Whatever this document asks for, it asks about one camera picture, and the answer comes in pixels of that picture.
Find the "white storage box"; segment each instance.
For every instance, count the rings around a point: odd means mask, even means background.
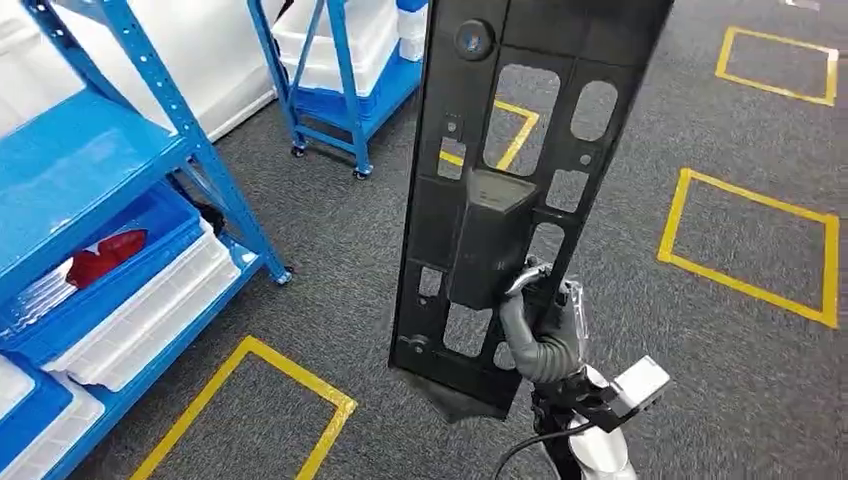
[[[418,38],[401,38],[400,39],[400,56],[405,60],[417,62],[424,56],[424,44],[427,37],[424,35]]]
[[[0,380],[3,381],[3,388],[0,388],[0,419],[2,419],[35,388],[35,380],[4,356],[0,356]]]
[[[420,38],[427,35],[427,7],[417,12],[398,9],[398,35],[400,38]]]
[[[315,0],[294,2],[271,29],[280,46],[280,60],[294,80]],[[345,27],[350,47],[356,95],[367,97],[397,47],[398,11],[392,0],[350,0],[345,4]],[[303,88],[344,92],[327,7],[315,30],[300,81]]]
[[[103,404],[64,375],[53,378],[73,395],[70,405],[10,463],[0,480],[42,478],[103,415]]]
[[[240,274],[201,220],[203,236],[45,370],[122,389]]]

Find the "rectangular hole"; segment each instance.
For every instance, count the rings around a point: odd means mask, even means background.
[[[459,180],[462,177],[462,162],[465,160],[465,144],[450,137],[442,137],[439,148],[439,167],[436,173],[440,177]]]
[[[607,82],[593,80],[584,85],[571,116],[572,135],[587,142],[603,137],[616,100],[618,90]]]
[[[521,176],[536,170],[559,86],[549,70],[515,64],[501,70],[483,148],[486,165]]]
[[[435,297],[442,285],[442,272],[429,267],[421,268],[421,280],[418,282],[418,295]]]
[[[545,203],[549,207],[574,212],[577,210],[577,205],[580,203],[580,197],[583,195],[583,189],[586,188],[588,180],[589,175],[585,172],[557,170],[554,172],[554,178],[551,181],[551,188],[548,190]]]
[[[472,310],[458,303],[452,303],[445,324],[445,347],[468,357],[480,355],[486,340],[486,331],[492,309]]]
[[[536,225],[536,231],[533,232],[527,255],[532,255],[543,262],[554,263],[564,237],[565,233],[559,226],[553,223],[540,223]]]

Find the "black cable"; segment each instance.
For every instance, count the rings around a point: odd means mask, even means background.
[[[508,462],[509,459],[512,458],[513,455],[520,452],[521,450],[524,450],[525,448],[529,447],[530,445],[533,445],[534,443],[544,442],[545,440],[553,440],[554,438],[577,435],[578,433],[583,433],[586,430],[589,430],[590,428],[592,428],[594,426],[595,425],[592,424],[591,422],[586,422],[583,425],[580,425],[580,426],[577,426],[577,427],[574,427],[574,428],[569,428],[568,430],[563,430],[561,432],[554,432],[554,433],[546,433],[545,435],[539,435],[537,437],[531,437],[531,438],[528,438],[527,440],[524,440],[523,442],[515,444],[515,446],[513,446],[512,448],[507,450],[506,453],[501,455],[500,460],[498,460],[498,468],[495,470],[495,474],[492,475],[492,480],[497,480],[498,475],[501,474],[501,470],[503,470],[503,467],[506,466],[506,462]]]

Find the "white wall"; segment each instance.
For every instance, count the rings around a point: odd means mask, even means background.
[[[272,20],[284,0],[262,0]],[[273,98],[246,0],[136,0],[133,11],[214,140]],[[57,9],[100,70],[147,118],[170,127],[106,27]],[[0,134],[82,88],[17,2],[0,2]]]

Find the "robotic hand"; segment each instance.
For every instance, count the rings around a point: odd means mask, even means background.
[[[540,436],[507,452],[495,478],[515,452],[536,442],[544,442],[561,478],[577,478],[578,473],[585,479],[636,478],[619,427],[654,403],[671,378],[647,355],[612,382],[585,363],[583,287],[574,279],[560,283],[554,304],[538,323],[528,319],[522,292],[546,278],[551,268],[528,259],[500,305],[516,370],[535,384],[533,410]]]

